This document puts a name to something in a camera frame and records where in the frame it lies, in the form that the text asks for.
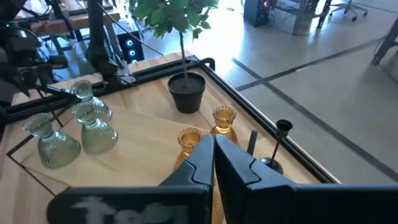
black candle holder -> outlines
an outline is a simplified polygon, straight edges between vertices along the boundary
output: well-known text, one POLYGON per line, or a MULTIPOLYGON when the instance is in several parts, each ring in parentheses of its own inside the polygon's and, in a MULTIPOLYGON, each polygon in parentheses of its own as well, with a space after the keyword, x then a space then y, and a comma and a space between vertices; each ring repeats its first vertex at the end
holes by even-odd
POLYGON ((276 145, 274 149, 274 153, 272 154, 272 157, 265 157, 260 159, 260 161, 265 164, 267 167, 273 169, 274 171, 283 174, 284 170, 282 168, 282 165, 275 160, 275 155, 276 152, 278 151, 279 144, 283 138, 285 138, 289 131, 293 128, 293 124, 290 121, 287 121, 285 119, 280 119, 276 122, 276 145))

amber glass candle holder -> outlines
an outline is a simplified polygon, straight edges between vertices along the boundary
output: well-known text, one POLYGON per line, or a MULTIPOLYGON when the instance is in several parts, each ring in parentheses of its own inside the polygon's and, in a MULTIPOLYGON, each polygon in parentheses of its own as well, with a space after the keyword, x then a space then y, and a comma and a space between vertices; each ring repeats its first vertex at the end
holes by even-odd
POLYGON ((217 106, 213 110, 213 117, 216 123, 216 126, 210 131, 213 139, 216 134, 222 134, 236 145, 239 145, 238 137, 232 128, 232 124, 236 118, 234 108, 230 106, 217 106))
MULTIPOLYGON (((191 154, 194 148, 202 139, 203 134, 197 128, 186 128, 180 131, 178 134, 178 143, 182 148, 182 152, 177 158, 174 165, 174 170, 176 170, 182 162, 191 154)), ((215 188, 213 190, 213 215, 211 217, 212 224, 222 224, 224 220, 224 209, 223 203, 221 201, 220 190, 216 184, 216 176, 214 176, 215 188)))
POLYGON ((202 132, 197 128, 186 128, 180 131, 177 139, 182 148, 182 152, 175 162, 174 169, 177 169, 181 163, 191 154, 202 137, 202 132))

blue light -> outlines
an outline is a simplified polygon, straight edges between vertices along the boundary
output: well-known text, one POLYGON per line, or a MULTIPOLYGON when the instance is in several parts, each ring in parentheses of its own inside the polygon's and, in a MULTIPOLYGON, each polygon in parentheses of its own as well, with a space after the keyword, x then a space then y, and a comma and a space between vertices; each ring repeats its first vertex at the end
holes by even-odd
POLYGON ((126 40, 126 46, 131 47, 133 45, 132 40, 126 40))
POLYGON ((129 60, 128 61, 128 64, 131 64, 131 63, 137 63, 138 61, 136 60, 136 59, 133 59, 133 60, 129 60))
POLYGON ((136 52, 135 52, 134 50, 130 50, 130 51, 129 51, 129 55, 130 55, 130 57, 133 57, 133 56, 135 56, 135 54, 136 54, 136 52))

ribbed glass vase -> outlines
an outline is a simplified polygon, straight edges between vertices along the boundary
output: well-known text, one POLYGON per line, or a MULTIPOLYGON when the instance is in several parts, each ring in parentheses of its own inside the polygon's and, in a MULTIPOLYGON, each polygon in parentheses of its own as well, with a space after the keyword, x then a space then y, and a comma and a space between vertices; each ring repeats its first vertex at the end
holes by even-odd
POLYGON ((97 118, 92 103, 77 104, 73 108, 72 114, 83 125, 81 145, 88 155, 99 155, 108 152, 115 146, 118 141, 117 132, 107 122, 97 118))
POLYGON ((47 113, 31 116, 25 121, 23 128, 39 138, 37 148, 40 160, 46 168, 58 169, 66 166, 80 154, 80 143, 60 131, 54 131, 47 113))
POLYGON ((106 106, 106 104, 93 95, 93 89, 91 82, 88 80, 82 80, 74 83, 71 87, 71 91, 82 102, 89 102, 93 105, 97 118, 105 122, 109 122, 112 118, 112 111, 106 106))

small tree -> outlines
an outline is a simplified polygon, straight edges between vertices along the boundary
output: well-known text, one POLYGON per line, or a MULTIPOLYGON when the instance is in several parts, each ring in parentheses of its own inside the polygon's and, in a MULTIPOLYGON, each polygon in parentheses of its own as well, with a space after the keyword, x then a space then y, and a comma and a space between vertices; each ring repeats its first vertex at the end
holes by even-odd
POLYGON ((183 34, 190 30, 193 38, 197 39, 202 28, 210 29, 206 20, 209 10, 218 6, 218 0, 130 0, 131 9, 137 1, 135 16, 140 21, 145 21, 146 27, 154 30, 156 38, 163 38, 166 32, 170 33, 173 28, 178 30, 185 84, 189 86, 183 34))

